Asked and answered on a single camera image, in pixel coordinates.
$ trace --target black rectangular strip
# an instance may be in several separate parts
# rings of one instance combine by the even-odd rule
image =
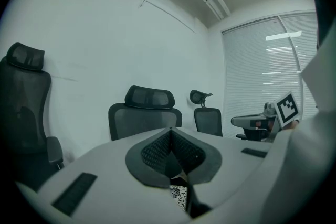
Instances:
[[[267,152],[265,152],[265,151],[258,151],[258,150],[254,150],[252,148],[245,148],[241,152],[246,153],[248,155],[260,157],[260,158],[265,158],[266,155],[267,155]]]
[[[52,205],[67,216],[71,216],[96,178],[96,175],[81,173]]]

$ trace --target black and white square marker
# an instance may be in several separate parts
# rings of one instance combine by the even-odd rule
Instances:
[[[274,101],[281,127],[284,127],[299,115],[298,105],[290,91]]]

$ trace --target black and white floral pattern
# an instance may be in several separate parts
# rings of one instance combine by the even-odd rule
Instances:
[[[182,210],[185,210],[186,203],[187,203],[187,191],[188,189],[186,187],[182,186],[170,186],[171,194],[174,198],[174,200],[177,202],[179,207]]]

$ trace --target chair armrest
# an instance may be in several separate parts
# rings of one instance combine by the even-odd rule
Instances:
[[[237,134],[236,137],[237,137],[237,138],[240,138],[241,140],[247,140],[245,134]]]
[[[63,162],[63,152],[57,137],[47,137],[48,160],[50,164],[61,164]]]

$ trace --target chair backrest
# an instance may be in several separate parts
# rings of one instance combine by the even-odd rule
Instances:
[[[194,112],[197,131],[223,136],[222,114],[219,109],[198,108]]]
[[[43,110],[51,84],[44,51],[13,44],[0,62],[0,133],[14,153],[46,151]]]
[[[164,127],[181,127],[182,114],[174,105],[170,91],[131,86],[125,104],[117,103],[109,109],[112,140]]]

